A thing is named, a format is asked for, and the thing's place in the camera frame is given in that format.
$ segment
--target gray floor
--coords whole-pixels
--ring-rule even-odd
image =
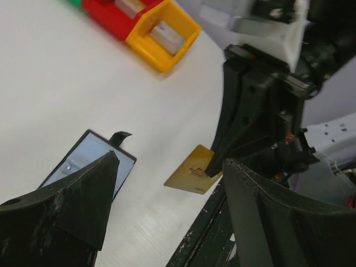
[[[177,0],[178,4],[196,21],[221,48],[234,43],[235,34],[215,27],[199,18],[201,0]],[[304,125],[333,120],[356,112],[356,59],[334,75],[316,98],[305,107]]]

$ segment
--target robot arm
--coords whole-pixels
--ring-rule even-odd
[[[257,21],[260,25],[278,23],[289,28],[302,21],[301,17],[293,22],[282,16],[276,21],[273,17],[264,18],[261,13],[258,17],[252,7],[265,1],[242,2],[246,8],[239,9],[244,12],[237,16],[240,21]],[[298,4],[298,1],[267,2],[282,5],[282,14],[295,11]],[[214,7],[212,1],[205,1],[205,5]],[[300,54],[294,72],[288,60],[271,55],[268,49],[262,50],[262,45],[254,46],[256,43],[249,42],[248,38],[244,37],[244,43],[225,49],[224,98],[211,148],[215,155],[206,170],[209,176],[217,174],[222,162],[230,157],[271,179],[284,173],[303,172],[308,165],[318,162],[314,156],[317,151],[309,147],[305,130],[300,126],[304,102],[319,93],[323,83],[355,56],[356,19],[352,6],[352,0],[342,4],[335,0],[310,3],[310,23],[305,28],[303,41],[298,41]],[[224,11],[221,5],[214,8],[219,15]],[[226,27],[245,31],[243,36],[252,35],[253,28],[246,34],[248,28],[236,22],[237,9],[231,10],[225,18]],[[232,22],[240,26],[234,28]],[[259,39],[270,37],[273,35],[257,36]]]

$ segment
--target yellow card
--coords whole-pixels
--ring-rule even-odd
[[[214,152],[199,145],[165,182],[165,186],[205,194],[222,176],[222,172],[210,178],[205,174]]]

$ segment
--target table surface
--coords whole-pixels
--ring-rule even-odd
[[[88,128],[128,131],[137,163],[96,266],[165,266],[212,192],[163,184],[213,141],[221,50],[202,32],[164,76],[65,1],[0,1],[0,58],[0,202],[35,190]]]

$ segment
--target white table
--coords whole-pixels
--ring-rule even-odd
[[[152,72],[65,1],[0,1],[0,202],[35,190],[88,128],[137,163],[97,267],[165,266],[208,199],[164,187],[214,138],[223,54],[202,32],[174,72]]]

